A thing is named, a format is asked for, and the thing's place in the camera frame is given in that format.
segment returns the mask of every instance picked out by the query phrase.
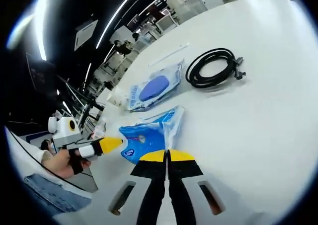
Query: person's hand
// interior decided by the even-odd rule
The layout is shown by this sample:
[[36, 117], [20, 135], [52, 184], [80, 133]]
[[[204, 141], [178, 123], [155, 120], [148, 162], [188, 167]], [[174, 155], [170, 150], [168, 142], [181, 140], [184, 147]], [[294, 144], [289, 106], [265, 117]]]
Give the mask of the person's hand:
[[[70, 162], [70, 154], [68, 150], [60, 150], [55, 156], [51, 159], [43, 161], [42, 164], [51, 172], [57, 174], [58, 176], [67, 179], [74, 175], [73, 169]], [[83, 159], [81, 165], [83, 169], [89, 168], [91, 162]]]

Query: black strap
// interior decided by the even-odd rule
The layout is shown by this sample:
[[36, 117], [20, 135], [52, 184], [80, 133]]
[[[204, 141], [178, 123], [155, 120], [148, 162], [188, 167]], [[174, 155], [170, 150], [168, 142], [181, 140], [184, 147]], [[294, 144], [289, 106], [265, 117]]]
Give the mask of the black strap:
[[83, 167], [81, 165], [82, 158], [75, 154], [77, 149], [69, 150], [70, 154], [70, 166], [73, 169], [74, 174], [79, 174], [83, 171]]
[[141, 204], [137, 225], [156, 225], [164, 198], [164, 180], [153, 179]]
[[192, 203], [181, 179], [169, 180], [169, 195], [177, 225], [196, 225]]

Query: blue plastic package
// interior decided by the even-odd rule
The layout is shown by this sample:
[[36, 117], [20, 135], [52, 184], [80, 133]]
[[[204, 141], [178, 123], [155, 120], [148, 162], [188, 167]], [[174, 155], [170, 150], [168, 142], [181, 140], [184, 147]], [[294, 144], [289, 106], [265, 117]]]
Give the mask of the blue plastic package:
[[134, 126], [120, 127], [119, 131], [128, 140], [121, 155], [136, 164], [147, 153], [173, 149], [183, 114], [184, 108], [176, 106], [159, 115], [142, 119], [141, 123]]
[[172, 96], [172, 90], [181, 82], [184, 60], [153, 73], [149, 79], [131, 87], [128, 111], [147, 111]]

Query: jeans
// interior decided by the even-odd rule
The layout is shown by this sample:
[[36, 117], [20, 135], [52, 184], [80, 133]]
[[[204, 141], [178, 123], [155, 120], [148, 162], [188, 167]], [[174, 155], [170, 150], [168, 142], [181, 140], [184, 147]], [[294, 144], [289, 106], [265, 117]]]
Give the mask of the jeans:
[[23, 180], [30, 195], [52, 217], [60, 213], [76, 212], [91, 203], [91, 199], [64, 190], [39, 174], [27, 176]]

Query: fluorescent light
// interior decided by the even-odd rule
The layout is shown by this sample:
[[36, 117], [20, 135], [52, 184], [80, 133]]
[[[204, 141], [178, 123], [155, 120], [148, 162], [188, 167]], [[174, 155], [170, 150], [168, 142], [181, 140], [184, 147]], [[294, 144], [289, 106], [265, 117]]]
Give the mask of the fluorescent light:
[[47, 3], [46, 0], [38, 0], [35, 6], [35, 11], [34, 11], [35, 35], [38, 42], [41, 58], [45, 61], [46, 61], [46, 55], [45, 55], [44, 43], [43, 43], [43, 26], [44, 26], [46, 3]]
[[140, 16], [142, 13], [144, 13], [151, 5], [153, 5], [156, 1], [158, 1], [158, 0], [154, 0], [152, 3], [150, 3], [142, 12], [140, 12], [139, 14], [138, 14], [138, 16]]
[[84, 86], [83, 86], [83, 92], [84, 92], [84, 90], [85, 90], [86, 80], [87, 80], [87, 77], [88, 77], [88, 73], [89, 73], [89, 70], [90, 70], [90, 66], [91, 66], [91, 63], [90, 63], [89, 66], [88, 66], [88, 70], [87, 70], [87, 73], [86, 73], [86, 76], [85, 76], [85, 81], [84, 81]]
[[136, 18], [136, 16], [137, 15], [135, 15], [129, 22], [128, 22], [128, 24], [127, 25], [129, 25], [130, 24], [130, 22], [132, 22], [135, 18]]
[[104, 63], [106, 62], [108, 56], [110, 55], [110, 53], [112, 52], [112, 50], [114, 49], [115, 45], [113, 45], [113, 47], [111, 47], [110, 51], [108, 52], [108, 54], [106, 55], [105, 59], [104, 59]]
[[23, 32], [25, 30], [25, 28], [27, 27], [27, 25], [30, 23], [30, 21], [33, 19], [34, 14], [28, 15], [24, 18], [22, 18], [21, 20], [19, 20], [19, 22], [17, 22], [12, 30], [12, 32], [10, 33], [10, 36], [8, 38], [6, 47], [8, 49], [14, 49], [17, 44], [19, 43], [19, 40], [21, 39]]
[[72, 112], [70, 111], [69, 107], [66, 105], [66, 103], [63, 101], [63, 106], [66, 107], [66, 110], [72, 115]]
[[140, 12], [138, 15], [140, 16], [142, 13], [144, 13], [148, 8], [149, 6], [151, 6], [152, 4], [154, 4], [156, 1], [158, 0], [154, 0], [152, 3], [150, 3], [142, 12]]
[[90, 66], [91, 66], [91, 63], [90, 63], [89, 66], [88, 66], [88, 70], [87, 70], [87, 73], [86, 73], [86, 76], [85, 76], [85, 83], [86, 83], [86, 80], [87, 80], [87, 77], [88, 77], [88, 73], [89, 73], [89, 70], [90, 70]]
[[115, 13], [113, 14], [113, 16], [110, 18], [108, 24], [106, 25], [105, 29], [104, 29], [104, 32], [101, 34], [101, 37], [99, 38], [99, 41], [96, 45], [96, 48], [99, 47], [100, 43], [101, 43], [101, 40], [103, 39], [107, 29], [109, 28], [110, 24], [114, 21], [115, 17], [117, 16], [117, 14], [119, 13], [119, 11], [121, 10], [121, 8], [123, 8], [123, 6], [126, 4], [128, 0], [124, 0], [121, 5], [118, 7], [118, 9], [115, 11]]
[[135, 1], [135, 2], [130, 6], [130, 8], [125, 12], [125, 14], [123, 15], [123, 17], [130, 11], [130, 9], [131, 9], [137, 2], [138, 2], [138, 0]]

